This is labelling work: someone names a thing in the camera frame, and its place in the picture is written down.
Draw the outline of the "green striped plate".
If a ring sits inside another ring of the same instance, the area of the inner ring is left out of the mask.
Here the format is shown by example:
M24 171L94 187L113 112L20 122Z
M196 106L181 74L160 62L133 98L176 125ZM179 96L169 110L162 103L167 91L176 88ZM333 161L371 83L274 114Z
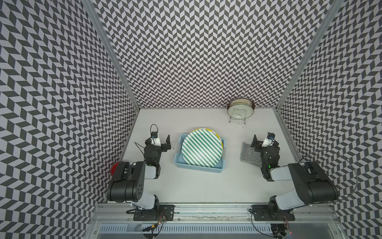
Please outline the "green striped plate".
M222 157L223 149L207 128L193 130L185 138L182 154L188 164L214 167Z

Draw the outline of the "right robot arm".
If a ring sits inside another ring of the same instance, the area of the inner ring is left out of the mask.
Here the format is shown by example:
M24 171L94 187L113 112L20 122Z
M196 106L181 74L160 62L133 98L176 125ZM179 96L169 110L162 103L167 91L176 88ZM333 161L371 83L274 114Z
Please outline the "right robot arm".
M291 209L310 204L335 201L339 192L328 175L317 162L290 163L279 166L280 147L275 134L269 132L263 141L253 136L250 149L260 161L260 170L268 182L291 181L294 189L270 198L267 206L268 215L286 213Z

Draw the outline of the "yellow striped plate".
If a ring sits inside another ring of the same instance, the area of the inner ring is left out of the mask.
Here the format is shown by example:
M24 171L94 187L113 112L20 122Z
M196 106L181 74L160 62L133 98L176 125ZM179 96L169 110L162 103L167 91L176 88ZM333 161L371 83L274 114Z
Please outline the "yellow striped plate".
M212 135L212 138L220 144L221 148L224 149L224 144L221 137L211 129L207 129L207 131Z

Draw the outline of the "grey microfibre cloth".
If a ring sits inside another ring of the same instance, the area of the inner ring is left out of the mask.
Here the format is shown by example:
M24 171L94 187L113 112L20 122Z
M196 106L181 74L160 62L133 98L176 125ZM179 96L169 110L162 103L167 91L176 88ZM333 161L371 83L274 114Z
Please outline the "grey microfibre cloth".
M241 144L241 152L239 157L241 162L249 163L256 167L261 167L261 154L260 152L255 151L250 144L242 142Z

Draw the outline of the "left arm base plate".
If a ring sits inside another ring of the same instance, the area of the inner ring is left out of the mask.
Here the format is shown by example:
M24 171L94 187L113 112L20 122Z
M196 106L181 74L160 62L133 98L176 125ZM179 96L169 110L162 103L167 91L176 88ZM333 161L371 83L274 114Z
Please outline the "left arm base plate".
M133 221L161 221L165 222L173 221L175 213L175 205L172 204L160 204L158 207L155 206L151 210L140 210L136 209L134 212Z

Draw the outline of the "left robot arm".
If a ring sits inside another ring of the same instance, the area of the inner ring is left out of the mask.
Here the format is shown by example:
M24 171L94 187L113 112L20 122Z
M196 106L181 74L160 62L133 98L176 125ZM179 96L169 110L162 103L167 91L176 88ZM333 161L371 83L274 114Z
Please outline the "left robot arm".
M159 178L161 154L171 149L171 138L167 136L166 142L159 145L154 140L155 138L151 137L145 141L143 161L119 161L112 166L112 179L106 191L108 201L131 203L136 212L153 213L155 216L160 213L158 197L146 192L144 183L145 180Z

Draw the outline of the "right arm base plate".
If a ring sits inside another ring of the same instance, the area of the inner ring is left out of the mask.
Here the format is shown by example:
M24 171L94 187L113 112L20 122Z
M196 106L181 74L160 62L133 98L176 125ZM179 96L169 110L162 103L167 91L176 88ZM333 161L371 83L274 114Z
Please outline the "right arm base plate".
M287 220L288 222L295 221L295 216L292 210L278 210L270 208L268 205L252 205L251 213L254 215L255 221L273 221L281 222Z

